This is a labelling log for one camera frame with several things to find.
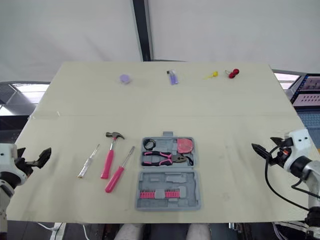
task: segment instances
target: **person's leg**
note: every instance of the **person's leg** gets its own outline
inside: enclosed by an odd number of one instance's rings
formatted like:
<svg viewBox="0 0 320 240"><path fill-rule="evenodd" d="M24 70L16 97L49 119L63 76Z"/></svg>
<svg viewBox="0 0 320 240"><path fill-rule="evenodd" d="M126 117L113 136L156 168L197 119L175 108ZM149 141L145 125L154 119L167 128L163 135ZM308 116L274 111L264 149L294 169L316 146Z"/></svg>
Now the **person's leg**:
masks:
<svg viewBox="0 0 320 240"><path fill-rule="evenodd" d="M192 223L189 226L186 240L210 240L211 232L207 223Z"/></svg>
<svg viewBox="0 0 320 240"><path fill-rule="evenodd" d="M114 240L140 240L143 226L144 225L142 223L140 224L126 223L120 228Z"/></svg>

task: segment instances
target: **screwdriver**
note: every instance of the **screwdriver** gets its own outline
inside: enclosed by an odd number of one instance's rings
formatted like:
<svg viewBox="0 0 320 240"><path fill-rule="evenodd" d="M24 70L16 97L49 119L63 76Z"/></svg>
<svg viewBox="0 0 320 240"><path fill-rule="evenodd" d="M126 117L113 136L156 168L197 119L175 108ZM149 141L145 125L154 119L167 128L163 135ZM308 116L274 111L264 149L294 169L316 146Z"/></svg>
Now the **screwdriver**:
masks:
<svg viewBox="0 0 320 240"><path fill-rule="evenodd" d="M126 156L125 160L123 161L122 165L118 167L118 169L116 170L116 172L112 175L109 183L107 184L107 186L105 187L105 192L106 193L111 193L113 191L113 189L115 188L115 186L117 185L117 182L119 181L121 174L123 173L123 171L125 170L125 165L127 163L127 161L129 160L131 154L134 152L135 150L135 146L133 146L128 154L128 156Z"/></svg>
<svg viewBox="0 0 320 240"><path fill-rule="evenodd" d="M96 148L93 150L91 156L85 161L85 163L83 165L83 168L81 169L81 172L77 176L79 179L82 179L85 176L85 174L86 174L86 172L87 172L87 170L88 170L88 168L89 168L89 166L90 166L90 164L92 162L92 158L94 157L94 155L98 151L99 146L100 146L100 144L98 144L98 146L96 146Z"/></svg>

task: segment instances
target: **red object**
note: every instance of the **red object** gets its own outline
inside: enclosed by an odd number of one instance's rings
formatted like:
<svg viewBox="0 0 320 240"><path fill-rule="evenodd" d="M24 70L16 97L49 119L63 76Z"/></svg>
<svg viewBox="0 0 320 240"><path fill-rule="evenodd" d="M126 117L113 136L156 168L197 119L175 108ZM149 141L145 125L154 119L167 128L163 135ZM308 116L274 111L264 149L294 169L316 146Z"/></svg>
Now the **red object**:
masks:
<svg viewBox="0 0 320 240"><path fill-rule="evenodd" d="M177 141L177 150L179 154L188 154L191 153L194 149L192 140L187 138L178 138Z"/></svg>
<svg viewBox="0 0 320 240"><path fill-rule="evenodd" d="M156 198L156 192L155 191L142 191L142 192L140 192L140 198L141 199L154 199L154 198Z"/></svg>
<svg viewBox="0 0 320 240"><path fill-rule="evenodd" d="M164 194L167 199L180 198L180 191L165 191Z"/></svg>
<svg viewBox="0 0 320 240"><path fill-rule="evenodd" d="M235 74L235 75L238 75L239 74L239 69L238 68L235 68L233 69L232 73Z"/></svg>
<svg viewBox="0 0 320 240"><path fill-rule="evenodd" d="M235 76L236 76L236 75L235 75L233 72L231 72L231 73L229 74L229 78L230 78L230 79L233 79Z"/></svg>
<svg viewBox="0 0 320 240"><path fill-rule="evenodd" d="M141 191L139 197L141 199L155 199L156 198L156 191ZM180 198L180 191L179 190L164 191L164 197L166 199Z"/></svg>
<svg viewBox="0 0 320 240"><path fill-rule="evenodd" d="M111 193L113 191L124 170L125 170L124 167L122 166L118 167L117 171L112 175L108 185L105 187L106 193Z"/></svg>
<svg viewBox="0 0 320 240"><path fill-rule="evenodd" d="M104 168L101 174L102 179L108 179L109 178L109 172L111 168L112 161L114 159L115 152L113 150L109 150L108 155L106 156Z"/></svg>

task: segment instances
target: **tool case latch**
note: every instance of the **tool case latch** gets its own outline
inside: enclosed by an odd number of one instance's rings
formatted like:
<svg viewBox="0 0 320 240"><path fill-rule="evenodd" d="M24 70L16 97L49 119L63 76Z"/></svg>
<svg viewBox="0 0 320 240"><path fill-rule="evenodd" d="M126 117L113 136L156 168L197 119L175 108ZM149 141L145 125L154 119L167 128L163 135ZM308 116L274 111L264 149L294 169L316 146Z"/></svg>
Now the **tool case latch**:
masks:
<svg viewBox="0 0 320 240"><path fill-rule="evenodd" d="M162 136L164 137L173 137L174 132L173 131L164 131Z"/></svg>

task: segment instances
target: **pink screwdriver handle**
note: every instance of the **pink screwdriver handle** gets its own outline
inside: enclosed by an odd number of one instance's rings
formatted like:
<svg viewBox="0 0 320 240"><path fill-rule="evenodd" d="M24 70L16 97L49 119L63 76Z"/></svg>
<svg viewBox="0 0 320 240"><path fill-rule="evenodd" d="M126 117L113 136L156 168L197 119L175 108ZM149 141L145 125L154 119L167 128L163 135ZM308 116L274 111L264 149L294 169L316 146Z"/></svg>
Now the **pink screwdriver handle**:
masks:
<svg viewBox="0 0 320 240"><path fill-rule="evenodd" d="M109 172L111 168L112 161L114 159L114 151L109 150L108 155L106 156L105 163L104 163L104 168L101 173L101 178L102 179L108 179L109 178Z"/></svg>
<svg viewBox="0 0 320 240"><path fill-rule="evenodd" d="M117 182L119 181L121 174L123 173L125 169L122 166L119 166L117 171L112 175L108 185L105 187L105 192L106 193L111 193L112 190L115 188L117 185Z"/></svg>

